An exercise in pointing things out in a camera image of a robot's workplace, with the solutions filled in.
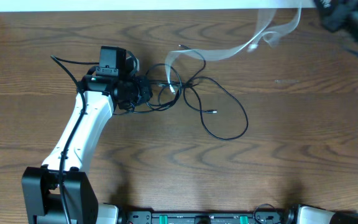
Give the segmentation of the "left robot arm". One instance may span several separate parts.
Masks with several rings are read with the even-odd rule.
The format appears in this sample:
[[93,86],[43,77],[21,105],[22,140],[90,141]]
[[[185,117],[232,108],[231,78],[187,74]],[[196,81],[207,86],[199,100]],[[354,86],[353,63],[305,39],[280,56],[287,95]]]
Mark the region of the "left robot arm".
[[99,203],[88,179],[102,130],[116,109],[148,102],[151,87],[139,61],[120,47],[102,46],[98,62],[76,85],[75,107],[61,138],[40,167],[28,167],[22,189],[29,223],[125,223],[115,205]]

